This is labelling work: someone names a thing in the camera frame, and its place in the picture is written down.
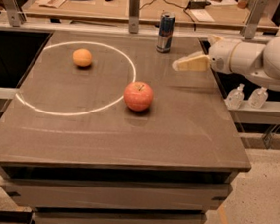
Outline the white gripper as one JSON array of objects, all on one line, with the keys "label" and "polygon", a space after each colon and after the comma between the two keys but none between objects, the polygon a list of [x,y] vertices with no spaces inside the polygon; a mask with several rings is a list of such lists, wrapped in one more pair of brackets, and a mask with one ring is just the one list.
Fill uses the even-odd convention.
[{"label": "white gripper", "polygon": [[206,71],[211,68],[219,73],[231,74],[230,60],[236,46],[240,44],[234,39],[225,39],[215,34],[207,38],[210,44],[208,55],[202,51],[192,53],[173,62],[174,71]]}]

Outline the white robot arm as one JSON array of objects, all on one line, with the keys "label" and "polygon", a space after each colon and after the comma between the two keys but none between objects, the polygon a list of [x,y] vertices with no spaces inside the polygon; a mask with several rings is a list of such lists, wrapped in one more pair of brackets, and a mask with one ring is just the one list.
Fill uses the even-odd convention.
[{"label": "white robot arm", "polygon": [[280,92],[280,37],[257,43],[211,35],[208,42],[207,55],[193,52],[173,62],[173,69],[204,72],[211,68],[226,75],[235,73],[258,86]]}]

